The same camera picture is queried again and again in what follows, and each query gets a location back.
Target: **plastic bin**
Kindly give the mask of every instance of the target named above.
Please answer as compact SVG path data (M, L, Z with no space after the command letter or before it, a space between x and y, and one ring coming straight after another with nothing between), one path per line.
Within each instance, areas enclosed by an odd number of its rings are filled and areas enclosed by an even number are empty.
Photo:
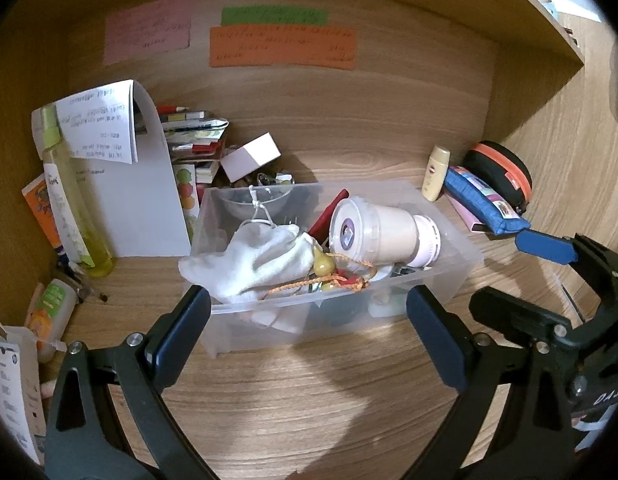
M434 204L404 180L272 186L274 191L285 190L288 193L265 204L277 224L293 222L307 230L343 188L350 195L361 196L375 204L399 207L411 214L431 217L442 237L440 255L435 263L426 270L419 269L405 276L373 282L357 293L341 288L249 303L215 304L201 336L201 343L211 355L295 344L395 322L404 318L406 313L393 317L372 317L369 314L370 304L391 301L404 305L407 292L422 283L445 304L453 298L471 268L482 261L482 253L452 226ZM244 189L205 190L191 254L225 250L241 222L253 215L251 204L243 206L234 202L244 199L246 193L248 191ZM258 218L263 218L262 210L259 211ZM256 311L260 322L251 320ZM268 326L268 320L284 330Z

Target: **pink sticky note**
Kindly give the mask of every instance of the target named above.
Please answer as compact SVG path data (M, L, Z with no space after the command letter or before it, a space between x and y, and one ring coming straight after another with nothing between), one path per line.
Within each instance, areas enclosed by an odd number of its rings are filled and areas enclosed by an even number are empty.
M103 64L189 46L193 0L158 0L107 17Z

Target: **green sticky note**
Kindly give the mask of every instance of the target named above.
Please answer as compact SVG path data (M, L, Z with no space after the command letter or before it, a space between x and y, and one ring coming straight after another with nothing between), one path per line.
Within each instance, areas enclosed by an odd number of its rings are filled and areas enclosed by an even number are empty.
M327 11L281 5L254 5L223 9L221 25L245 25L246 23L326 25Z

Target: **green spray bottle cap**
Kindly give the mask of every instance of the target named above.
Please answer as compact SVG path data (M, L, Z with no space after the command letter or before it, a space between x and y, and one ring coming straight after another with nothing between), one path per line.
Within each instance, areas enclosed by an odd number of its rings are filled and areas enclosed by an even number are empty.
M51 148L62 140L58 127L58 117L56 115L56 105L45 105L40 110L42 117L42 142L45 149Z

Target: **fruit print card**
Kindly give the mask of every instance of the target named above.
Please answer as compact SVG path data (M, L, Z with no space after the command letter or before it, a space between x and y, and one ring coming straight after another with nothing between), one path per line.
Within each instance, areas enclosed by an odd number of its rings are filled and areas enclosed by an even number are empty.
M189 241L192 241L198 213L200 213L198 193L196 192L196 166L193 164L174 164L173 175L176 177L178 197L180 198L180 206L182 206L182 214L185 217Z

